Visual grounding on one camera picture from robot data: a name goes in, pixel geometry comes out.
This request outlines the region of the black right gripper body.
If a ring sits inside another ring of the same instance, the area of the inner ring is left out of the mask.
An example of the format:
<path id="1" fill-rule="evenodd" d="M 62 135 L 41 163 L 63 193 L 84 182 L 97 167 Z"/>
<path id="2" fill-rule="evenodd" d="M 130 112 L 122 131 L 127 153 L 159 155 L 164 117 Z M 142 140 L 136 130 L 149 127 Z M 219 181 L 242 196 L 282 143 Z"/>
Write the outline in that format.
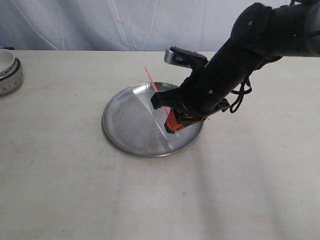
<path id="1" fill-rule="evenodd" d="M 192 109 L 190 106 L 187 106 L 186 103 L 183 103 L 181 91 L 178 88 L 163 92 L 155 92 L 150 101 L 155 110 L 161 107 L 168 107 L 179 112 L 179 116 L 181 118 L 183 113 L 185 113 L 188 115 L 206 119 L 212 114 L 215 114 L 219 111 L 224 113 L 229 109 L 229 102 L 225 98 L 216 106 L 214 106 L 213 109 L 207 112 L 200 112 L 200 110 Z"/>

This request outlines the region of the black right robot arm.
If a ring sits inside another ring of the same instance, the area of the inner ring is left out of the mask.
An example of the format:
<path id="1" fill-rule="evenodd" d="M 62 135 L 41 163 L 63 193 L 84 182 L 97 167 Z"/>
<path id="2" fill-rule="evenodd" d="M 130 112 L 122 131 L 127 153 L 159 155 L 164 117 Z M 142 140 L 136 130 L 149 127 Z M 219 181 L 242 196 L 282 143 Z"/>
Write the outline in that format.
<path id="1" fill-rule="evenodd" d="M 164 128 L 173 134 L 217 112 L 236 112 L 252 91 L 251 74 L 263 66 L 283 57 L 319 55 L 319 1 L 293 0 L 278 8 L 256 2 L 238 16 L 211 59 L 175 46 L 166 49 L 164 61 L 191 74 L 178 88 L 155 93 L 151 104 L 170 109 Z"/>

